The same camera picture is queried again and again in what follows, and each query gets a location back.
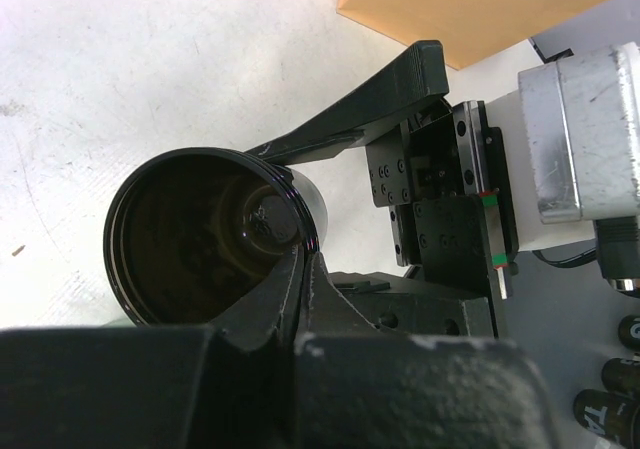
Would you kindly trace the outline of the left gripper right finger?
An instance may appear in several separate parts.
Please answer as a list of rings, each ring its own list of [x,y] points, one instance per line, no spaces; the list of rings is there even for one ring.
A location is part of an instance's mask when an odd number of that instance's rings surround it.
[[[275,165],[331,159],[379,139],[421,111],[442,105],[448,93],[442,44],[420,40],[295,130],[248,153]]]

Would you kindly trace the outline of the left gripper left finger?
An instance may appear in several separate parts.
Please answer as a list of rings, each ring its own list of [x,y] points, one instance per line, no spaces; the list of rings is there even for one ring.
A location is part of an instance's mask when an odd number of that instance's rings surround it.
[[[300,246],[207,326],[210,354],[327,354],[389,344],[390,333],[332,282],[323,255],[307,256]]]

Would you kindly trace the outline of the black takeout coffee cup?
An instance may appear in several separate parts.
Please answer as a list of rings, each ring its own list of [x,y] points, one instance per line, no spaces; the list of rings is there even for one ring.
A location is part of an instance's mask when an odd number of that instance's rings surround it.
[[[213,320],[300,245],[321,248],[328,210],[318,188],[282,164],[190,147],[135,169],[112,199],[103,258],[135,325]]]

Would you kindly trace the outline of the brown paper takeout bag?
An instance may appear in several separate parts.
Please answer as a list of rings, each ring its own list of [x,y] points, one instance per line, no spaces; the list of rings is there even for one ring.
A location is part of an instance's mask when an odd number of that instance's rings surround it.
[[[337,11],[405,46],[437,40],[463,69],[607,0],[338,0]]]

